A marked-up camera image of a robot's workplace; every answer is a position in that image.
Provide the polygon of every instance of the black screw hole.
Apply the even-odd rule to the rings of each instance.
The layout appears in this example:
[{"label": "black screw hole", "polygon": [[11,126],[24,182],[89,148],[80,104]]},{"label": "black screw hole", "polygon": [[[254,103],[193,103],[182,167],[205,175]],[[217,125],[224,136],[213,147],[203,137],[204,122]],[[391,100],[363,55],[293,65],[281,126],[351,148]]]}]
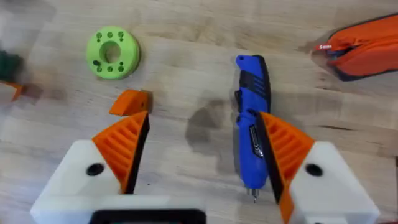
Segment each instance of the black screw hole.
[{"label": "black screw hole", "polygon": [[100,163],[94,163],[87,168],[86,174],[89,176],[95,176],[101,174],[104,170],[105,170],[104,165]]},{"label": "black screw hole", "polygon": [[316,164],[307,164],[305,166],[305,170],[307,171],[307,173],[309,173],[310,175],[312,175],[314,177],[320,177],[323,175],[322,168]]},{"label": "black screw hole", "polygon": [[95,65],[95,66],[100,66],[100,65],[101,65],[101,62],[99,62],[99,61],[97,61],[97,60],[94,60],[94,61],[93,61],[93,65]]}]

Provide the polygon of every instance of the orange ridged pad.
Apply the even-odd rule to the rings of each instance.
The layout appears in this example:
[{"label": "orange ridged pad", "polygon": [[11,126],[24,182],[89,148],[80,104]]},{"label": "orange ridged pad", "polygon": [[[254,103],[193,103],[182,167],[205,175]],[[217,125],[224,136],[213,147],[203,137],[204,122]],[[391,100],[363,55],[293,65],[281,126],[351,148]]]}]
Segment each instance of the orange ridged pad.
[{"label": "orange ridged pad", "polygon": [[267,146],[264,146],[264,155],[266,155],[272,188],[282,218],[288,223],[294,209],[289,194],[290,183],[315,141],[301,130],[268,113],[260,112],[257,126],[261,125],[259,129],[265,133],[260,131],[259,134],[266,135],[266,138],[261,136],[260,138],[265,139],[262,141]]},{"label": "orange ridged pad", "polygon": [[148,95],[143,91],[125,90],[114,102],[109,113],[130,116],[148,110]]},{"label": "orange ridged pad", "polygon": [[142,152],[140,147],[143,147],[143,143],[140,146],[140,136],[145,134],[146,138],[148,130],[147,112],[143,111],[118,121],[93,137],[93,142],[119,180],[123,193],[126,191],[132,167],[137,165],[133,164],[137,151]]}]

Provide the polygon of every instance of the orange plastic piece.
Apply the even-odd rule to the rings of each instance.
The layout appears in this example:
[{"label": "orange plastic piece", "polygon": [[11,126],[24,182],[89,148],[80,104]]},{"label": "orange plastic piece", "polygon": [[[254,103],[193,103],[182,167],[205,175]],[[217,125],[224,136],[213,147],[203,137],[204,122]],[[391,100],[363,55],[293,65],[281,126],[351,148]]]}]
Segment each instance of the orange plastic piece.
[{"label": "orange plastic piece", "polygon": [[265,124],[283,185],[279,208],[284,222],[288,223],[294,209],[289,194],[290,183],[315,141],[301,130],[271,114],[260,112],[260,116]]},{"label": "orange plastic piece", "polygon": [[147,110],[147,93],[137,90],[125,90],[114,102],[109,113],[119,116],[129,116]]},{"label": "orange plastic piece", "polygon": [[5,85],[9,85],[9,86],[12,86],[12,87],[14,87],[16,90],[15,90],[15,93],[14,93],[14,96],[12,97],[12,100],[11,101],[15,101],[16,99],[18,99],[18,97],[21,95],[21,93],[22,93],[22,89],[24,88],[24,86],[23,85],[20,85],[20,84],[16,84],[16,83],[9,83],[9,82],[4,82],[4,81],[0,81],[0,83],[3,83],[3,84],[5,84]]},{"label": "orange plastic piece", "polygon": [[127,187],[139,136],[146,118],[146,111],[134,114],[93,137],[93,142],[119,180],[121,192],[125,192]]}]

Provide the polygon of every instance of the hole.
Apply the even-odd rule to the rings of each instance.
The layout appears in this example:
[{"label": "hole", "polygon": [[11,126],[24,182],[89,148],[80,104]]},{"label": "hole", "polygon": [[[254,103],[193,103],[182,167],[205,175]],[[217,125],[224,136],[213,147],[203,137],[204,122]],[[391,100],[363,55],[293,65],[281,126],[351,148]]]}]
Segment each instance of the hole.
[{"label": "hole", "polygon": [[89,176],[95,176],[101,174],[104,170],[105,170],[104,165],[100,163],[94,163],[87,168],[86,174]]},{"label": "hole", "polygon": [[101,47],[101,52],[104,54],[102,59],[108,63],[114,63],[119,60],[120,46],[116,42],[110,41]]},{"label": "hole", "polygon": [[98,60],[94,60],[94,61],[93,61],[93,65],[95,65],[95,66],[100,66],[101,63],[100,63]]},{"label": "hole", "polygon": [[320,177],[323,175],[322,168],[316,164],[307,164],[305,166],[305,170],[314,177]]}]

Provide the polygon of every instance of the zipper pull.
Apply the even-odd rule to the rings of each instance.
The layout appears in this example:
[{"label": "zipper pull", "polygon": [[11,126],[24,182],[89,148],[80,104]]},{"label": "zipper pull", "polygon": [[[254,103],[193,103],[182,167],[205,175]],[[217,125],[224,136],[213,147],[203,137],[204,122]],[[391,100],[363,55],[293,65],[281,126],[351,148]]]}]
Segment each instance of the zipper pull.
[{"label": "zipper pull", "polygon": [[346,37],[344,39],[336,39],[331,42],[327,42],[325,44],[319,44],[315,46],[315,50],[344,50],[348,47],[357,46],[362,44],[362,40],[355,39],[353,37]]}]

